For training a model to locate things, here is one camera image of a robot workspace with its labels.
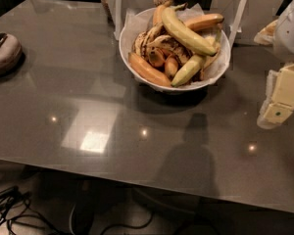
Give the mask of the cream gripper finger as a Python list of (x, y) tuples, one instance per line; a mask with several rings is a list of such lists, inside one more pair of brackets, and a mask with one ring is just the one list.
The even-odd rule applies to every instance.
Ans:
[(271, 99), (294, 109), (294, 63), (279, 70)]
[(281, 126), (292, 114), (293, 109), (286, 105), (263, 103), (257, 125), (263, 129), (274, 129)]

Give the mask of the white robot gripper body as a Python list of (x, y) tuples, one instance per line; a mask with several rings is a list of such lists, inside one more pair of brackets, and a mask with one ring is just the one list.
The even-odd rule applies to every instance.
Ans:
[(284, 62), (294, 62), (294, 0), (277, 20), (273, 35), (273, 52)]

